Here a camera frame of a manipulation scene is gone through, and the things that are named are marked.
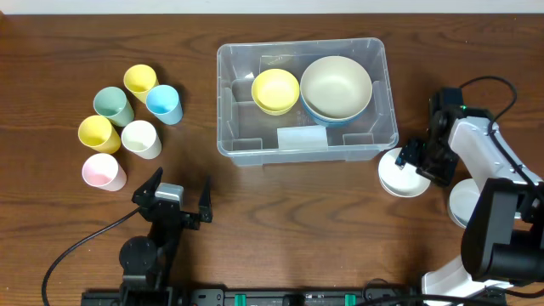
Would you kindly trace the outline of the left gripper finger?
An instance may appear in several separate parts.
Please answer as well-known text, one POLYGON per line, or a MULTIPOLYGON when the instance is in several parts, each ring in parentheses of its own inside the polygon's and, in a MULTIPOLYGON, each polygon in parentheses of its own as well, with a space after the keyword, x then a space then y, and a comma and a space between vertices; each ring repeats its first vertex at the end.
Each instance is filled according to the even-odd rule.
POLYGON ((162 181, 162 174, 162 167, 158 167, 153 175, 134 191, 132 202, 137 205, 151 205, 155 200, 155 193, 162 181))
POLYGON ((213 221, 213 210, 211 202, 211 179, 207 177, 198 204, 199 218, 201 222, 211 223, 213 221))

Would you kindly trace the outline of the white small bowl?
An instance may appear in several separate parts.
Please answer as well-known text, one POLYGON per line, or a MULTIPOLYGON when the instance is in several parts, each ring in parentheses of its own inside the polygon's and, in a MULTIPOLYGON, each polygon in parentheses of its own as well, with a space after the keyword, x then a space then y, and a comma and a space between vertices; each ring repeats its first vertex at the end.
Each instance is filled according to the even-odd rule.
POLYGON ((378 177, 382 187, 391 195, 411 198, 424 193, 430 180, 417 174, 417 169, 409 163, 403 167, 395 164, 401 148, 385 153, 378 163, 378 177))

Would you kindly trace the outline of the light blue small bowl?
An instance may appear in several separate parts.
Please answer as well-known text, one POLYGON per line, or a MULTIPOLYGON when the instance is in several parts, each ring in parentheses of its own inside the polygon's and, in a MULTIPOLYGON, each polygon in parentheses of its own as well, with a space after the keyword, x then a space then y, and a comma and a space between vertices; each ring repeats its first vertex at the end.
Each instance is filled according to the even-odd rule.
POLYGON ((451 190, 448 200, 450 219, 465 229, 479 200, 480 192, 472 178, 464 179, 451 190))

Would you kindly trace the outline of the dark blue bowl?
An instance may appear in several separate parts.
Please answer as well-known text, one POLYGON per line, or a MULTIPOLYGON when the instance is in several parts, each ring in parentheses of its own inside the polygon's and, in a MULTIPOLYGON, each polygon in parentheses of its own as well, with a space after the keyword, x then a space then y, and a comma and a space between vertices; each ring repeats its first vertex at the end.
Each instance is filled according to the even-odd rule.
POLYGON ((309 107, 309 105, 304 101, 302 100, 302 106, 304 108, 304 110, 308 113, 308 115, 311 117, 312 119, 312 116, 315 116, 315 117, 319 117, 321 119, 324 119, 324 120, 327 120, 327 121, 330 121, 330 122, 340 122, 340 121, 345 121, 345 120, 349 120, 349 119, 352 119, 354 117, 358 117, 358 119, 366 112, 365 110, 363 110, 362 112, 358 113, 357 115, 355 116, 352 116, 352 117, 349 117, 347 119, 335 119, 335 120, 332 120, 332 119, 326 119, 324 117, 322 117, 321 115, 318 115, 316 112, 314 112, 313 110, 311 110, 311 108, 309 107))
POLYGON ((343 128, 348 126, 351 122, 354 122, 356 119, 358 119, 358 117, 354 117, 352 119, 340 121, 340 122, 330 122, 315 116, 312 116, 312 119, 314 120, 315 123, 327 128, 343 128))

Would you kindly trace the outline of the beige large bowl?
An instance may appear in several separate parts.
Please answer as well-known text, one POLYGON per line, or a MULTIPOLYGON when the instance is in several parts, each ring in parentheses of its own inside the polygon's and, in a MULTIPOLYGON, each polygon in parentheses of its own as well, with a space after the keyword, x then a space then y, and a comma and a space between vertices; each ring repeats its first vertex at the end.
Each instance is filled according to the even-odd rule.
POLYGON ((302 101, 315 116, 344 122, 358 116, 370 103, 372 80, 353 59, 335 55, 314 61, 304 71, 302 101))

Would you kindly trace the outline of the yellow small bowl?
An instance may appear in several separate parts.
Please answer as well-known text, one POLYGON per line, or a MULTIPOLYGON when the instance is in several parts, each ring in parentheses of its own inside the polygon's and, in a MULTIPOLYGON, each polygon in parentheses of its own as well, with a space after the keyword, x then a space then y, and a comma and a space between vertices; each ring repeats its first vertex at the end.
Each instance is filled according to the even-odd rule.
POLYGON ((289 71, 270 69, 260 73, 253 81, 251 94, 255 104, 266 114, 286 114, 298 101, 300 85, 289 71))

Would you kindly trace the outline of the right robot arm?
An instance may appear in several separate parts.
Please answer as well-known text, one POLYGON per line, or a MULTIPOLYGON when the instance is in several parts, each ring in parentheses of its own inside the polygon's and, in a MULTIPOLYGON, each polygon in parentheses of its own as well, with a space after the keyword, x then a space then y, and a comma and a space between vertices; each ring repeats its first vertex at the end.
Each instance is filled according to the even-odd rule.
POLYGON ((422 278, 427 297, 468 298, 485 289, 543 280, 543 182, 504 141, 494 117, 464 105, 460 88, 429 100, 428 139, 410 140, 396 165, 439 186, 451 183, 463 162, 479 198, 462 237, 461 254, 422 278))

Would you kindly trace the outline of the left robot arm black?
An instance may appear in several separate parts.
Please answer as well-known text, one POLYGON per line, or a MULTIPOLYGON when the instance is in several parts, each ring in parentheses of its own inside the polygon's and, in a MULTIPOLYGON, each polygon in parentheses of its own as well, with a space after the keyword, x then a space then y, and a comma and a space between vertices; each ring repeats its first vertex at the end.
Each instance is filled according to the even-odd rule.
POLYGON ((132 197, 139 214, 151 223, 146 236, 135 236, 121 248, 123 294, 130 292, 164 292, 166 282, 184 230, 198 230, 213 220, 211 186, 207 179, 198 202, 197 212, 183 210, 184 188, 162 182, 163 169, 155 173, 132 197))

